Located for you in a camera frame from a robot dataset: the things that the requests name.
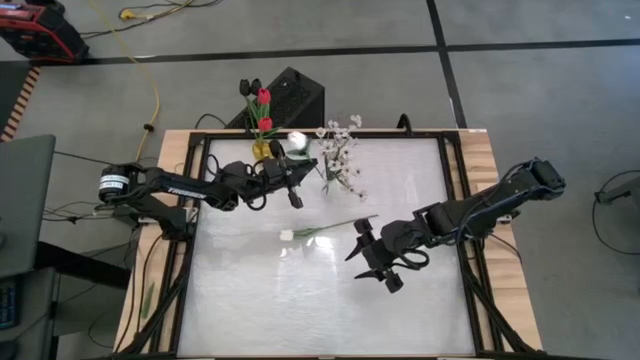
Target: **black speaker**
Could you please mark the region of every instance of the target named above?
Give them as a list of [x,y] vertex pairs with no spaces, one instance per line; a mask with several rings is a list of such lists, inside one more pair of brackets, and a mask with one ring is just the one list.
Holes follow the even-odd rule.
[[[269,113],[274,127],[324,127],[324,86],[288,67],[267,89],[271,92]],[[247,108],[236,115],[226,128],[251,129]]]

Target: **frosted glass panel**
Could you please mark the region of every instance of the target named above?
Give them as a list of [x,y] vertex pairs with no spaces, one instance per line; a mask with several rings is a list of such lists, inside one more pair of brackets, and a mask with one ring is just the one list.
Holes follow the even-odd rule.
[[[251,141],[214,140],[224,165],[253,163]],[[389,294],[358,256],[353,225],[315,238],[280,241],[284,229],[304,229],[377,214],[374,234],[396,219],[446,200],[433,139],[360,139],[361,202],[339,188],[325,195],[314,171],[298,188],[304,208],[286,191],[264,210],[242,204],[224,213],[203,204],[196,234],[179,355],[429,355],[473,351],[455,248],[429,251],[420,272],[400,269],[405,286]]]

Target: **red equipment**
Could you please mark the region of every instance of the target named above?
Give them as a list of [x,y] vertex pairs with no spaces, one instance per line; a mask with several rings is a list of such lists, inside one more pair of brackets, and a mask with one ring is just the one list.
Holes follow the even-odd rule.
[[0,36],[34,60],[76,63],[89,51],[62,14],[46,6],[0,4]]

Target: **yellow vase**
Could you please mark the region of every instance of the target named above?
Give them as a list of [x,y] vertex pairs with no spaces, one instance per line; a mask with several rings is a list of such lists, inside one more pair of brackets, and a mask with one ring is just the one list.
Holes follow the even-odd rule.
[[253,157],[256,161],[260,161],[263,159],[273,159],[273,154],[271,154],[271,149],[269,149],[269,143],[262,139],[257,139],[253,146],[251,146],[251,152],[253,152]]

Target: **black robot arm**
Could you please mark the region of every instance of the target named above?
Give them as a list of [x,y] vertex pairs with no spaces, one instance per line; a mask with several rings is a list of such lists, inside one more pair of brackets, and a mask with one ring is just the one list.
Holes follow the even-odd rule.
[[[253,210],[266,205],[266,196],[287,188],[289,201],[296,209],[303,206],[295,192],[307,174],[317,165],[316,159],[292,160],[284,156],[282,147],[273,140],[270,148],[274,158],[254,165],[241,161],[216,168],[211,181],[172,174],[158,167],[144,168],[137,163],[110,165],[102,171],[100,200],[110,206],[126,205],[141,216],[158,221],[163,237],[184,241],[191,237],[187,213],[183,208],[170,207],[156,199],[154,193],[169,193],[202,200],[222,211],[234,210],[242,200]],[[261,201],[254,207],[255,200]]]
[[396,220],[383,226],[380,239],[371,233],[368,220],[356,221],[360,236],[346,260],[362,253],[370,270],[356,278],[385,280],[393,293],[400,290],[403,283],[392,267],[420,270],[429,264],[428,255],[419,247],[455,245],[484,237],[499,217],[508,214],[515,217],[517,208],[524,202],[554,199],[564,188],[564,179],[553,166],[536,158],[514,166],[498,184],[467,199],[436,203],[414,211],[411,221]]

